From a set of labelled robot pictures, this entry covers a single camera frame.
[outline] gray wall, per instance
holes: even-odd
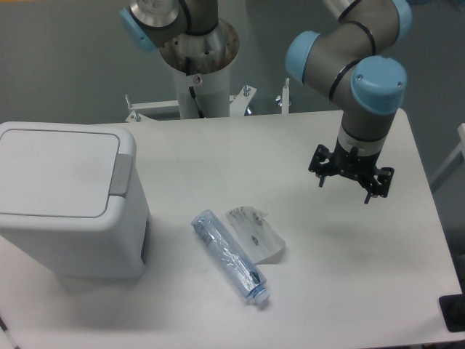
[[[133,103],[175,99],[158,53],[139,52],[123,31],[127,0],[0,3],[0,121],[105,123],[127,117]],[[220,0],[221,16],[240,35],[232,92],[259,91],[257,113],[277,113],[274,98],[287,73],[288,45],[302,31],[337,26],[322,1]],[[426,174],[458,143],[465,122],[465,13],[446,0],[413,8],[411,32],[385,52],[409,75],[404,109]],[[291,111],[332,109],[310,88],[291,81]],[[438,212],[454,254],[465,253],[465,166],[438,190]]]

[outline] crumpled plastic wrapper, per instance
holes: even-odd
[[[281,251],[286,242],[264,219],[264,213],[252,206],[241,206],[226,213],[238,235],[238,242],[255,264],[264,262]]]

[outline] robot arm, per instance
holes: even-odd
[[[182,33],[212,32],[218,25],[218,0],[131,0],[120,17],[139,48],[152,51]]]
[[[407,76],[393,59],[376,56],[410,28],[405,0],[325,0],[341,25],[326,37],[300,34],[286,55],[288,72],[343,111],[333,153],[319,145],[309,170],[320,178],[341,175],[360,183],[371,197],[386,197],[394,169],[376,168]]]

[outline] table surface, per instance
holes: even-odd
[[[388,198],[307,171],[341,112],[143,121],[137,169],[153,222],[136,280],[58,277],[0,238],[0,314],[31,348],[373,348],[462,340],[438,298],[460,293],[406,115],[380,167]],[[204,209],[252,205],[286,240],[260,265],[271,298],[245,305],[190,226]]]

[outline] light blue joint cap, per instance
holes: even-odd
[[[397,39],[402,38],[412,26],[412,9],[406,0],[392,0],[399,12],[399,35]]]
[[[407,73],[401,64],[381,56],[358,63],[350,81],[355,100],[377,115],[395,113],[402,105],[406,86]]]
[[[149,39],[146,33],[139,27],[134,18],[129,14],[127,9],[122,9],[119,12],[121,22],[126,29],[126,32],[131,36],[132,41],[144,52],[152,52],[157,49],[157,46]]]
[[[286,69],[297,81],[300,81],[301,84],[304,83],[307,58],[319,35],[319,33],[314,31],[305,31],[299,34],[299,36],[292,41],[288,53],[286,54]]]

